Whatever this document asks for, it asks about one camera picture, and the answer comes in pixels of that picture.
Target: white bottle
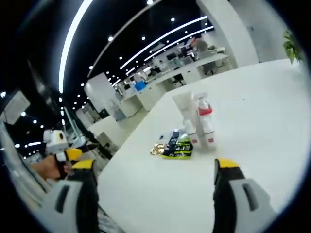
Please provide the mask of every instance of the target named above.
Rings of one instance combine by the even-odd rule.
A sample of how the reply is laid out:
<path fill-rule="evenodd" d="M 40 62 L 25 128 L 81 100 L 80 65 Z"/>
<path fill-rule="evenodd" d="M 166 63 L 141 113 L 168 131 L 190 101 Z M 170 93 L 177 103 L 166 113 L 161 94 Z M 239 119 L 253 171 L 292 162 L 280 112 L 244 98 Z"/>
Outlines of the white bottle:
<path fill-rule="evenodd" d="M 209 149 L 215 149 L 214 125 L 211 119 L 212 107 L 206 99 L 199 99 L 198 115 L 203 127 L 204 137 Z"/>
<path fill-rule="evenodd" d="M 200 139 L 196 133 L 196 128 L 192 124 L 191 120 L 184 119 L 183 123 L 185 126 L 185 130 L 186 130 L 186 132 L 187 132 L 187 134 L 191 140 L 193 148 L 200 148 L 201 147 Z"/>

